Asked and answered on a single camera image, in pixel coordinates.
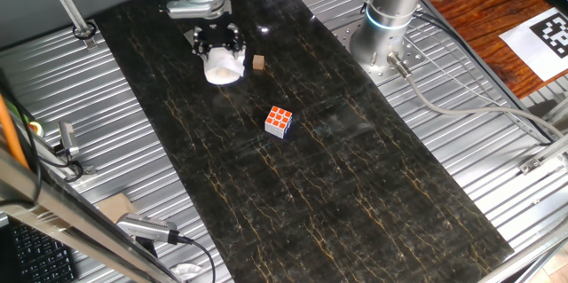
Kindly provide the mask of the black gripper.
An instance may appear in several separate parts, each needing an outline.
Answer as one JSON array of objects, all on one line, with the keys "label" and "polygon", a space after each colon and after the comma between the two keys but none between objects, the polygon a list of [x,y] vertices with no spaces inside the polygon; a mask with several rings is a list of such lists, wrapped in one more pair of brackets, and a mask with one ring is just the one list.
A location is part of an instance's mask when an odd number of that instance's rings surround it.
[{"label": "black gripper", "polygon": [[209,58],[211,47],[229,47],[235,57],[246,52],[246,42],[235,24],[209,24],[192,30],[192,53],[202,59]]}]

